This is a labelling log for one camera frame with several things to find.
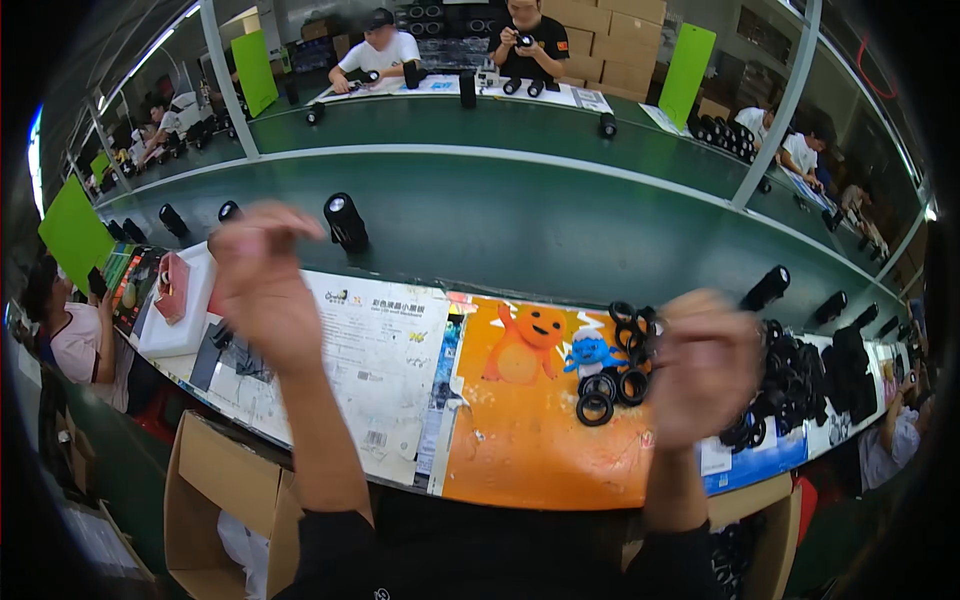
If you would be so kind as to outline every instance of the pink shirt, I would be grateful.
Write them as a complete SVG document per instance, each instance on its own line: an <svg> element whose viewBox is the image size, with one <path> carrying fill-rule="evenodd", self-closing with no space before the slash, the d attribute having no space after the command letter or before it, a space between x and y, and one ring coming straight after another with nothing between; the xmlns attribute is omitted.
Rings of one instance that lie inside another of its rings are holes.
<svg viewBox="0 0 960 600"><path fill-rule="evenodd" d="M72 315L70 323L50 338L50 350L57 366L74 383L89 386L102 401L121 413L127 412L127 375L133 364L133 348L114 331L115 376L113 383L91 383L93 367L99 361L98 349L103 330L97 309L88 304L67 302L64 307Z"/></svg>

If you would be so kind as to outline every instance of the poster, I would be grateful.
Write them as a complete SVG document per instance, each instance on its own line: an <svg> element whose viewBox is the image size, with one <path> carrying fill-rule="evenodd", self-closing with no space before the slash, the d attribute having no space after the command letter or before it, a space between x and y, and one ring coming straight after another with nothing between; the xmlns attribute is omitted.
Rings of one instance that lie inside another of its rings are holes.
<svg viewBox="0 0 960 600"><path fill-rule="evenodd" d="M654 450L650 408L616 404L610 422L587 427L576 416L576 369L564 371L578 331L593 329L602 344L613 342L610 317L532 302L471 301L476 309L465 318L450 381L450 392L462 400L446 403L449 428L439 437L429 491L531 509L642 506Z"/></svg>

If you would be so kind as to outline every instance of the stacked cardboard boxes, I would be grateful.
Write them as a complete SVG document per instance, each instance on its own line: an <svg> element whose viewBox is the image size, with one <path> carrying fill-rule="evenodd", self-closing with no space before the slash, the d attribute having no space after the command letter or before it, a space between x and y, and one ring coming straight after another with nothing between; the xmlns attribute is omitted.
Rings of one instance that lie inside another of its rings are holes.
<svg viewBox="0 0 960 600"><path fill-rule="evenodd" d="M588 89L644 102L660 47L663 0L542 0L566 27L566 78Z"/></svg>

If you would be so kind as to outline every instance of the hand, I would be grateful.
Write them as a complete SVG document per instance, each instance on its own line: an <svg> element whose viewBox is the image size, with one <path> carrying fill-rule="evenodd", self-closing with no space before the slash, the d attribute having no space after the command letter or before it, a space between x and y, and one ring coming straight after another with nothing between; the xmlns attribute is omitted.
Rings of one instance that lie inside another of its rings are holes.
<svg viewBox="0 0 960 600"><path fill-rule="evenodd" d="M244 211L209 240L224 317L277 373L316 370L323 326L294 255L298 237L324 239L313 217L280 203Z"/></svg>
<svg viewBox="0 0 960 600"><path fill-rule="evenodd" d="M752 313L711 290L668 303L647 402L657 450L685 450L743 412L759 381L760 336Z"/></svg>
<svg viewBox="0 0 960 600"><path fill-rule="evenodd" d="M516 29L510 29L509 27L504 27L503 31L500 32L500 45L510 48L511 46L516 45L516 36L519 34L519 31Z"/></svg>
<svg viewBox="0 0 960 600"><path fill-rule="evenodd" d="M516 48L514 48L514 52L516 52L516 55L519 57L535 57L540 52L543 52L543 49L540 48L539 44L534 42L534 45L528 46L526 48L520 48L519 46L517 46Z"/></svg>
<svg viewBox="0 0 960 600"><path fill-rule="evenodd" d="M350 91L350 83L343 75L336 75L333 79L333 91L338 94L346 94Z"/></svg>

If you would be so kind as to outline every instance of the metal frame pole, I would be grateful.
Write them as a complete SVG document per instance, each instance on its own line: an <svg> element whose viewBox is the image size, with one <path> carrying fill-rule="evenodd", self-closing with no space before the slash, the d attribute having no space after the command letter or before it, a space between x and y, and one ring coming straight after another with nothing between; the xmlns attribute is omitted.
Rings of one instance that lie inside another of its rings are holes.
<svg viewBox="0 0 960 600"><path fill-rule="evenodd" d="M230 122L237 132L237 139L240 140L244 154L247 155L249 160L259 160L260 152L256 149L256 142L253 141L250 128L247 127L247 117L240 109L236 94L231 93L233 91L233 81L230 79L230 72L227 69L227 58L224 56L224 46L220 39L220 28L217 27L217 15L213 10L213 0L200 0L200 19L204 25L206 49L210 53L213 74L216 76L217 85L220 86L220 91L224 96L224 104L227 105L227 113L230 115Z"/></svg>
<svg viewBox="0 0 960 600"><path fill-rule="evenodd" d="M117 164L116 158L113 157L113 150L110 149L110 142L107 140L107 134L104 133L104 126L100 124L97 109L93 106L93 101L89 98L86 99L86 109L90 111L90 118L93 119L93 128L97 130L97 135L100 136L100 143L104 146L104 152L107 153L107 159L110 161L110 166L113 167L113 172L117 174L117 179L120 180L120 184L127 190L127 193L133 192L133 188L130 187L130 182L127 181L127 176L123 174L123 170L121 170L120 165Z"/></svg>
<svg viewBox="0 0 960 600"><path fill-rule="evenodd" d="M740 182L740 187L733 194L732 205L735 210L743 210L754 194L763 174L766 173L770 161L774 159L774 152L780 146L780 141L786 133L786 127L793 118L800 96L804 92L806 76L810 73L813 64L813 55L817 51L817 34L820 30L820 0L808 0L804 15L804 31L800 35L800 45L797 48L797 61L793 64L790 81L787 82L780 100L780 109L774 118L774 124L767 133L767 141L756 153L754 164L750 165L747 176Z"/></svg>

